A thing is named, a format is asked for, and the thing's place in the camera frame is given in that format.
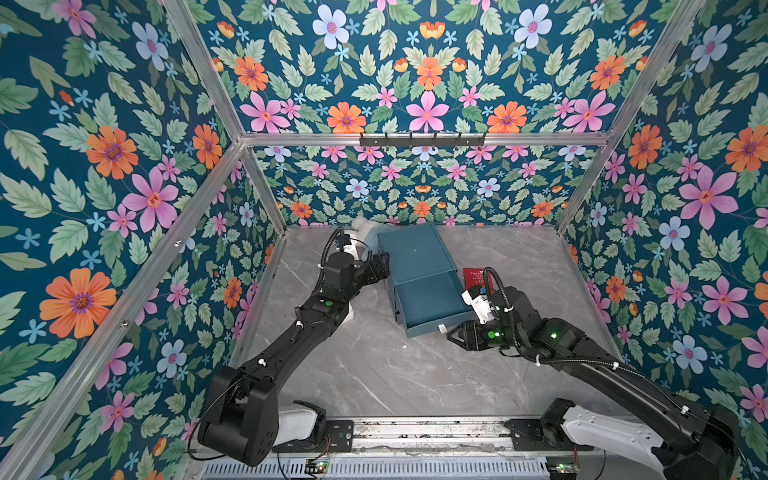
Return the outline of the teal drawer cabinet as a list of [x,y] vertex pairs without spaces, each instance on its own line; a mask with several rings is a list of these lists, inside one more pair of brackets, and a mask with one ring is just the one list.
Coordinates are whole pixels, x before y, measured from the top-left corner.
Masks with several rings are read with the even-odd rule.
[[377,234],[389,255],[386,286],[395,321],[408,338],[441,332],[475,318],[453,258],[430,224],[396,227]]

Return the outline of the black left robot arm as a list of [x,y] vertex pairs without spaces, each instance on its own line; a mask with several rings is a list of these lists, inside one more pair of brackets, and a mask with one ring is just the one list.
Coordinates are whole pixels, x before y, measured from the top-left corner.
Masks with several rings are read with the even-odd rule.
[[294,371],[350,316],[360,291],[388,278],[388,253],[365,245],[358,260],[346,247],[356,238],[337,228],[319,262],[319,276],[308,299],[296,307],[293,323],[266,349],[239,367],[217,371],[197,423],[197,442],[257,466],[284,444],[326,446],[326,412],[314,404],[283,405],[280,393]]

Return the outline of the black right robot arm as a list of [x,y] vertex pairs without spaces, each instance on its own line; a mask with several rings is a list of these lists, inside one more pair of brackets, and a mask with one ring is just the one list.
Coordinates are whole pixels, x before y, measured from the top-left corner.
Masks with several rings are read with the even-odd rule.
[[622,362],[583,330],[543,318],[520,290],[491,267],[482,285],[462,298],[476,317],[448,332],[466,351],[495,349],[504,356],[552,367],[597,389],[633,415],[622,420],[557,398],[540,418],[541,443],[596,447],[640,463],[666,479],[728,479],[741,456],[738,419],[728,408],[706,408]]

